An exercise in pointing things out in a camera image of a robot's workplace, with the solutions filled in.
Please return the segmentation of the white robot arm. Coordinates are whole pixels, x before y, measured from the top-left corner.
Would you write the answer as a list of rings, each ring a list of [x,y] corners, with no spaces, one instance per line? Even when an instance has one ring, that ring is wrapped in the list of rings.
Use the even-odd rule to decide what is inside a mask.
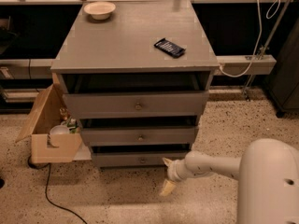
[[[299,151],[284,142],[258,139],[240,158],[191,151],[164,164],[163,196],[188,178],[223,175],[238,182],[236,224],[299,224]]]

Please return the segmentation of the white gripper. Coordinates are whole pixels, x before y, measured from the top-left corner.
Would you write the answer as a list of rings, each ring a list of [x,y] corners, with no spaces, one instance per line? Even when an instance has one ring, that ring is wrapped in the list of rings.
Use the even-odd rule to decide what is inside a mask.
[[[165,197],[169,195],[176,187],[175,182],[181,182],[188,178],[188,169],[185,164],[185,160],[170,160],[168,158],[163,158],[164,165],[167,166],[167,175],[163,183],[163,187],[160,191],[160,195]]]

